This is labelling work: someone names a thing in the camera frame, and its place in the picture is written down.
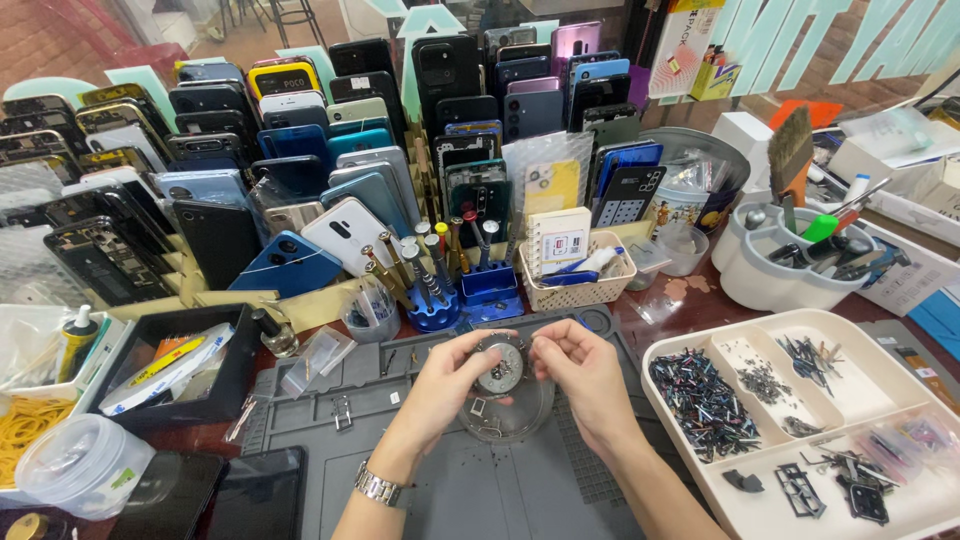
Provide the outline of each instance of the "wooden table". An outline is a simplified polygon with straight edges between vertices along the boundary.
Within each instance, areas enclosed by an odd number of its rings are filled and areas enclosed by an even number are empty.
[[[719,233],[714,233],[711,243],[715,243],[718,236]],[[627,341],[633,344],[640,356],[643,355],[647,347],[661,339],[739,323],[770,314],[769,311],[756,311],[743,307],[724,294],[720,288],[720,273],[709,261],[709,253],[701,260],[689,277],[682,278],[684,282],[673,282],[675,280],[677,278],[660,274],[650,288],[644,291],[628,291],[626,293],[626,296],[629,296],[637,305],[655,308],[656,316],[652,318],[655,324],[649,324],[641,319],[631,303],[623,296],[616,302],[608,304],[611,311],[620,318],[622,333]],[[532,312],[529,305],[526,308],[527,313]],[[960,362],[953,359],[940,344],[934,341],[912,319],[895,317],[886,309],[857,294],[848,296],[833,312],[854,323],[899,319],[947,367],[949,374],[960,380]],[[348,334],[341,321],[331,323],[330,326],[337,331]],[[300,341],[302,342],[314,331],[316,329],[302,332]],[[397,338],[416,334],[417,332],[404,320]],[[275,363],[276,359],[273,355],[265,348],[261,348],[256,358],[254,371],[273,367]],[[253,377],[251,377],[250,385],[252,387]],[[160,430],[150,434],[145,439],[158,450],[206,452],[232,458],[240,455],[240,447],[223,442],[224,433],[229,425],[230,422],[224,422],[192,428]],[[82,524],[80,538],[91,540],[107,538],[109,529],[112,527],[112,521]]]

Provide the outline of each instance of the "notebook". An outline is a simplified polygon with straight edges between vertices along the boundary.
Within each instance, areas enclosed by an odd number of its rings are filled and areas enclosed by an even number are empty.
[[[587,257],[590,210],[584,207],[527,216],[527,269],[530,275],[553,274]]]

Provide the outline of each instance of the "metal watch band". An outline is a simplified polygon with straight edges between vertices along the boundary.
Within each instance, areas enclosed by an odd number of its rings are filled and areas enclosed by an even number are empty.
[[[357,478],[353,483],[353,487],[374,501],[386,504],[390,508],[406,507],[410,498],[401,497],[401,494],[406,496],[412,491],[411,488],[397,485],[372,474],[367,470],[366,460],[360,464],[360,469],[357,471]]]

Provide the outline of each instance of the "brush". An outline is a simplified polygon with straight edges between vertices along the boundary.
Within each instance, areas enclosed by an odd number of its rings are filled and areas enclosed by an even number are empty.
[[[770,137],[767,146],[770,160],[770,189],[774,202],[784,195],[793,195],[796,208],[805,206],[806,172],[813,162],[813,128],[810,127],[810,109],[794,109]]]

